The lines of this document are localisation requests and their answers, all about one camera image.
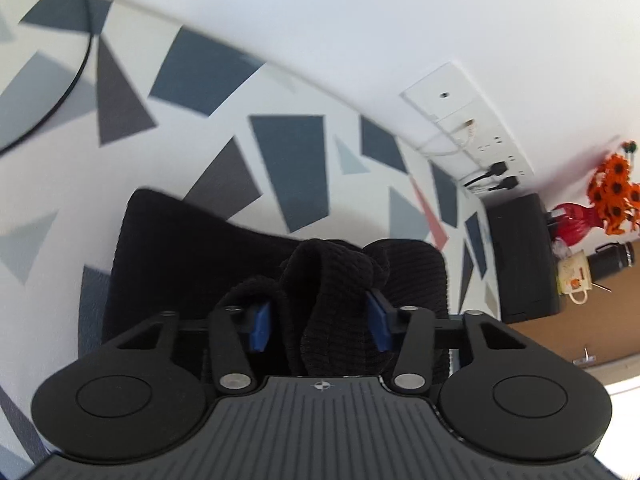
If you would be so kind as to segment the black ribbed knit garment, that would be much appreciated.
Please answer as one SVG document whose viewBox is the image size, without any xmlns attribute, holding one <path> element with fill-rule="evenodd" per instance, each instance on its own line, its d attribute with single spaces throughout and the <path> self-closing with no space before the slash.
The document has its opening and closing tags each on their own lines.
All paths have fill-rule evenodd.
<svg viewBox="0 0 640 480">
<path fill-rule="evenodd" d="M 182 200 L 131 196 L 103 318 L 109 341 L 150 316 L 206 318 L 222 307 L 270 307 L 270 375 L 377 375 L 392 359 L 367 326 L 368 293 L 394 308 L 448 315 L 442 253 L 422 240 L 296 240 L 240 228 Z"/>
</svg>

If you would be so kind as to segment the black cabinet box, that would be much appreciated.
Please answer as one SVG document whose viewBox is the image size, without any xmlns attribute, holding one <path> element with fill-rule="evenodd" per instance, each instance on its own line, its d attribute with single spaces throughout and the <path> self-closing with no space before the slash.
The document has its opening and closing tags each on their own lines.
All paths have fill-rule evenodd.
<svg viewBox="0 0 640 480">
<path fill-rule="evenodd" d="M 532 193 L 493 206 L 488 221 L 503 322 L 559 313 L 556 260 L 540 197 Z"/>
</svg>

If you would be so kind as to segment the cream cartoon mug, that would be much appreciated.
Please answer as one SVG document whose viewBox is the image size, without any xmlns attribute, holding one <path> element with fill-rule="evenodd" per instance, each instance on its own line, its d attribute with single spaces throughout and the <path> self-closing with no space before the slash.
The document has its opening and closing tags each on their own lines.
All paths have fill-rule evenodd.
<svg viewBox="0 0 640 480">
<path fill-rule="evenodd" d="M 582 306 L 588 301 L 592 279 L 588 258 L 583 250 L 558 262 L 556 282 L 559 294 L 567 296 L 574 304 Z"/>
</svg>

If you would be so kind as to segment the red ribbed vase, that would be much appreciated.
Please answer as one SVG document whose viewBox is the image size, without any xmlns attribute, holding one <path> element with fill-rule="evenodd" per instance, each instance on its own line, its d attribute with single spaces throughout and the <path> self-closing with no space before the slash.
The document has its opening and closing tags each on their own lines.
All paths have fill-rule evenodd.
<svg viewBox="0 0 640 480">
<path fill-rule="evenodd" d="M 548 212 L 547 226 L 552 242 L 562 240 L 573 247 L 593 229 L 603 229 L 604 222 L 594 207 L 562 203 Z"/>
</svg>

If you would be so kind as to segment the black thermos bottle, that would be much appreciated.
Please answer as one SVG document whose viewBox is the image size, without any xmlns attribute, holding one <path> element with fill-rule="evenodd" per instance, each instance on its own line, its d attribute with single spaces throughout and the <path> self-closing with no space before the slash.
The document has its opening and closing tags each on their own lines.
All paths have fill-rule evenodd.
<svg viewBox="0 0 640 480">
<path fill-rule="evenodd" d="M 634 246 L 629 242 L 604 244 L 588 256 L 590 275 L 594 282 L 631 268 L 635 262 Z"/>
</svg>

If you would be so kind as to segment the orange artificial flowers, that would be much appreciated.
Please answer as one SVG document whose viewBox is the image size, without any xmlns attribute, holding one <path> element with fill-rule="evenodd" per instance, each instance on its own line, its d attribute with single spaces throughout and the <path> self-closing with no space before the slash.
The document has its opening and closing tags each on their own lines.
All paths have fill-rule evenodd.
<svg viewBox="0 0 640 480">
<path fill-rule="evenodd" d="M 587 197 L 608 235 L 639 229 L 639 185 L 631 181 L 636 141 L 625 141 L 597 166 L 587 186 Z"/>
</svg>

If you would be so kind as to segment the geometric patterned table mat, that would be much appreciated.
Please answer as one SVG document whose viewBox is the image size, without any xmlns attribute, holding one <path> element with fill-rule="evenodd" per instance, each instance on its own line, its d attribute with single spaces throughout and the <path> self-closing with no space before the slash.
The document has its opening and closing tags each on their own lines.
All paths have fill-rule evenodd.
<svg viewBox="0 0 640 480">
<path fill-rule="evenodd" d="M 99 344 L 138 188 L 271 234 L 424 240 L 451 313 L 499 312 L 480 200 L 350 106 L 125 3 L 1 0 L 3 478 L 48 454 L 32 396 Z"/>
</svg>

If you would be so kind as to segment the white wall socket panel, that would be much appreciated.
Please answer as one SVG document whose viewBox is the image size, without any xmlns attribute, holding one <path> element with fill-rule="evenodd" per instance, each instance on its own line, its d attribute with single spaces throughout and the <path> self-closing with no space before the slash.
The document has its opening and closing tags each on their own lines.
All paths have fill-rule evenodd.
<svg viewBox="0 0 640 480">
<path fill-rule="evenodd" d="M 438 130 L 424 145 L 424 154 L 450 167 L 460 181 L 484 174 L 494 162 L 526 188 L 534 170 L 521 145 L 495 106 L 456 62 L 435 68 L 401 93 L 402 99 Z"/>
</svg>

